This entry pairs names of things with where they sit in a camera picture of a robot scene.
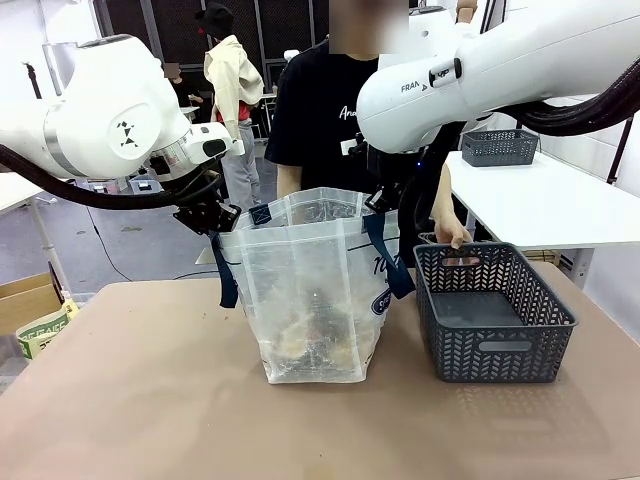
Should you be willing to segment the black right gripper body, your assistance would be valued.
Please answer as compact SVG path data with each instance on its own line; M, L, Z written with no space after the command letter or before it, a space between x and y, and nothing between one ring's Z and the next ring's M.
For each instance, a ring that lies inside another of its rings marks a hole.
M374 177L373 193L398 194L401 180L401 155L390 154L374 147L366 153L367 171Z

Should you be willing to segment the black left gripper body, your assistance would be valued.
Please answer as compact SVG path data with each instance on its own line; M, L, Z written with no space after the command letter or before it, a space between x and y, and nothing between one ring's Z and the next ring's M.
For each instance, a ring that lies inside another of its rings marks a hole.
M240 208L214 200L179 207L173 217L198 235L231 232L240 217Z

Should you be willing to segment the person left hand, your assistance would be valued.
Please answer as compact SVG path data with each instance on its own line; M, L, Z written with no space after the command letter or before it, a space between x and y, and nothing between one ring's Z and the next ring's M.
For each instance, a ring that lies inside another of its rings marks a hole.
M447 244L453 249L473 241L469 231L455 216L435 222L435 237L440 244Z

